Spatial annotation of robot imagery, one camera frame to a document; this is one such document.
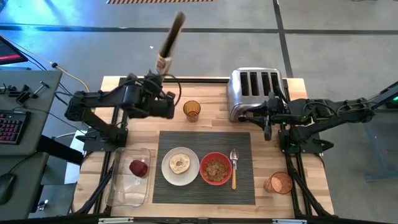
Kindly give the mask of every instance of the glass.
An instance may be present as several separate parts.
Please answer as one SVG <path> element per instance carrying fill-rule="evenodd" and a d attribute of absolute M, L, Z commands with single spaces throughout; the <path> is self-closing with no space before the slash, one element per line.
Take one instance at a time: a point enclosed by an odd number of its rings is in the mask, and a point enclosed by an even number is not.
<path fill-rule="evenodd" d="M 292 187 L 292 179 L 284 172 L 276 172 L 264 183 L 264 189 L 270 193 L 287 194 Z"/>
<path fill-rule="evenodd" d="M 184 104 L 182 108 L 184 110 L 185 115 L 187 116 L 187 120 L 189 122 L 197 122 L 199 120 L 200 113 L 200 104 L 196 101 L 188 101 Z"/>
<path fill-rule="evenodd" d="M 145 176 L 138 177 L 131 172 L 129 166 L 134 160 L 141 161 L 148 166 Z M 146 199 L 151 169 L 148 149 L 127 149 L 124 147 L 117 149 L 106 204 L 109 206 L 141 206 Z"/>

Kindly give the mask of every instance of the apple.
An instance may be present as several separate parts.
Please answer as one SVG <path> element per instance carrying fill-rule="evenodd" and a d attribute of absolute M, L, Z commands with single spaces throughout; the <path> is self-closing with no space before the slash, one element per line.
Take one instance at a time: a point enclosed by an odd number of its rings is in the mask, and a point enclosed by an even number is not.
<path fill-rule="evenodd" d="M 129 166 L 132 174 L 136 175 L 137 177 L 143 177 L 147 174 L 148 165 L 145 162 L 141 162 L 138 160 L 132 161 Z"/>

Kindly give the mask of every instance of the placemat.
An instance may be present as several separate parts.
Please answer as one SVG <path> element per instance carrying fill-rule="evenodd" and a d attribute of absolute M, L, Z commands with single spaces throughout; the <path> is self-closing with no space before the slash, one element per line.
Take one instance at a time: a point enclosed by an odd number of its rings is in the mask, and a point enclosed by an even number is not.
<path fill-rule="evenodd" d="M 222 205 L 255 205 L 254 178 L 250 133 L 161 131 L 157 153 L 154 196 L 152 203 L 195 203 Z M 209 152 L 228 156 L 232 149 L 239 152 L 236 190 L 232 177 L 221 186 L 207 184 L 200 174 L 185 186 L 174 186 L 162 174 L 163 157 L 175 147 L 187 147 L 199 160 Z"/>

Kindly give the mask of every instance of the clear glass container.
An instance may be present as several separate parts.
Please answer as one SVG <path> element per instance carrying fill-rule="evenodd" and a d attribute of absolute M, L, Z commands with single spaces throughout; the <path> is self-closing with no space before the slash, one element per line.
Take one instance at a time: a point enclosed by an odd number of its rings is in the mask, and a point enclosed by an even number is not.
<path fill-rule="evenodd" d="M 145 176 L 134 175 L 129 166 L 138 160 L 148 166 Z M 121 147 L 115 151 L 114 169 L 106 204 L 115 206 L 141 206 L 146 199 L 148 179 L 151 173 L 150 152 L 148 149 L 128 149 Z"/>

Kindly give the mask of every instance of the orange glass cup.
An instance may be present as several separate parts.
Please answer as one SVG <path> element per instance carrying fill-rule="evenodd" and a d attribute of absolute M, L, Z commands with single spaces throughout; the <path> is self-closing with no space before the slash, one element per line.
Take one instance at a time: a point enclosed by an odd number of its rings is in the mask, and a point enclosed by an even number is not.
<path fill-rule="evenodd" d="M 292 188 L 292 179 L 284 172 L 276 172 L 264 182 L 264 189 L 270 193 L 287 194 Z"/>
<path fill-rule="evenodd" d="M 190 100 L 184 104 L 184 107 L 182 109 L 187 116 L 187 120 L 189 122 L 197 122 L 199 120 L 199 113 L 201 108 L 198 102 Z"/>

